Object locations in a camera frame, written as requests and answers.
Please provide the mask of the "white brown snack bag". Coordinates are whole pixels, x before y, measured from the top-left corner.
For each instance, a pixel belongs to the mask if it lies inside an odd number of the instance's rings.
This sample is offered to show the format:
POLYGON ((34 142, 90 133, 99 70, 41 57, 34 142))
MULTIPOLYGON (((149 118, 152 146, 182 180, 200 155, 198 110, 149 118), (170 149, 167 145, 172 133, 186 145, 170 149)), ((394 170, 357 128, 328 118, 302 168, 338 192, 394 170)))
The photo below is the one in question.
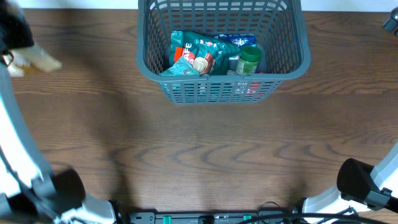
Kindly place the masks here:
POLYGON ((26 73, 40 70, 50 73, 61 69, 62 63, 53 58, 39 45, 5 51, 2 61, 11 77, 23 77, 26 73))

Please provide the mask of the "green lid jar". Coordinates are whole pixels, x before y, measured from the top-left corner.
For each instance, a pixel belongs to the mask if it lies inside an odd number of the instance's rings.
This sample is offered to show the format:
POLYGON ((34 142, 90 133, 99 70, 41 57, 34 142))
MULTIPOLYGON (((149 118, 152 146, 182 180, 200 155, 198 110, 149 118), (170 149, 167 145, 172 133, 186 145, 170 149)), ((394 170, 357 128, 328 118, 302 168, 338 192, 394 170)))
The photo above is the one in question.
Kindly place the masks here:
POLYGON ((256 46, 244 46, 241 51, 242 54, 239 56, 236 72, 239 75, 255 73, 261 59, 261 50, 256 46))

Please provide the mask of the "orange tan noodle packet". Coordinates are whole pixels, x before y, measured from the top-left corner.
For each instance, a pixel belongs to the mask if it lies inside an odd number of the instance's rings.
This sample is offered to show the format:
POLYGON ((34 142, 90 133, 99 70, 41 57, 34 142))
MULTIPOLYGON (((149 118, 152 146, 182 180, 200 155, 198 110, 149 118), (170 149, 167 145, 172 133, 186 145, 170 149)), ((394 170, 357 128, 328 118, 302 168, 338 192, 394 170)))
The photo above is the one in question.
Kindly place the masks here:
POLYGON ((239 82, 235 89, 235 94, 251 97, 257 92, 257 89, 260 87, 260 84, 261 84, 260 82, 252 82, 252 83, 239 82))

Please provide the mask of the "blue tissue pack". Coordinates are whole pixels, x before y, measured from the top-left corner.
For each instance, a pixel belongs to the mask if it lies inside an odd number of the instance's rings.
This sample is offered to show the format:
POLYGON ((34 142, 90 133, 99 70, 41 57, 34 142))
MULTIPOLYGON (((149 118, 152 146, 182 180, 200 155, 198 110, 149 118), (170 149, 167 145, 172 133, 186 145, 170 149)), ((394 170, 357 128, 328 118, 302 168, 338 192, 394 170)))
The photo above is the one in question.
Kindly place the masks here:
MULTIPOLYGON (((256 36, 254 34, 218 34, 213 36, 216 39, 225 40, 237 45, 239 48, 244 46, 256 46, 256 36)), ((228 69, 235 70, 239 56, 235 55, 229 58, 228 69)))

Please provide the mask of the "green Nescafe coffee bag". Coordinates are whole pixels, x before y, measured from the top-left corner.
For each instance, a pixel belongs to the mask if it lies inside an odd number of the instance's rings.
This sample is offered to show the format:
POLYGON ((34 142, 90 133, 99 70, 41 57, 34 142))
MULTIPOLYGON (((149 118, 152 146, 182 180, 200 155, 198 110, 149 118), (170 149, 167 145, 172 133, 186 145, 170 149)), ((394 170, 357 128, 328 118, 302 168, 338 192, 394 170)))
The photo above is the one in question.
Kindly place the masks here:
POLYGON ((170 67, 185 57, 199 75, 226 75, 229 58, 241 54, 241 49, 231 42, 189 31, 173 30, 170 40, 170 67))

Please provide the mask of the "teal snack packet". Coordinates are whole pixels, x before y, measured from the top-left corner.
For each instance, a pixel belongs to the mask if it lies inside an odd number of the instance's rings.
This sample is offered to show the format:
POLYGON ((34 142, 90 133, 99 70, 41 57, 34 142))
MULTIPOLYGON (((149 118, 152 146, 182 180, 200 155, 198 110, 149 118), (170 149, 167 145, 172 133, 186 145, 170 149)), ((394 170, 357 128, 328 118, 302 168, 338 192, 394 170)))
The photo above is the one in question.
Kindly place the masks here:
POLYGON ((159 74, 162 77, 181 77, 199 75, 193 65, 185 58, 180 57, 170 68, 159 74))

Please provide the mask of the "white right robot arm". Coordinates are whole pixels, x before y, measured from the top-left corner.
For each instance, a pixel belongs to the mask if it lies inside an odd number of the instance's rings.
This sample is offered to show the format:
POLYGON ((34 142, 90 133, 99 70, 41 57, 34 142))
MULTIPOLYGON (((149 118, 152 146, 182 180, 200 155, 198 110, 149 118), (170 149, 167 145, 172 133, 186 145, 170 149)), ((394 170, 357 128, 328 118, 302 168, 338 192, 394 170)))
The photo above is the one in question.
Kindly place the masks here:
MULTIPOLYGON (((381 35, 397 38, 397 9, 380 27, 367 24, 365 12, 336 12, 338 25, 317 28, 334 48, 342 37, 351 43, 342 48, 329 69, 337 73, 332 85, 321 89, 330 94, 376 95, 397 86, 397 41, 381 44, 381 35)), ((349 158, 340 167, 336 184, 323 193, 303 199, 293 223, 356 223, 358 212, 387 209, 397 211, 397 148, 393 147, 377 165, 349 158)))

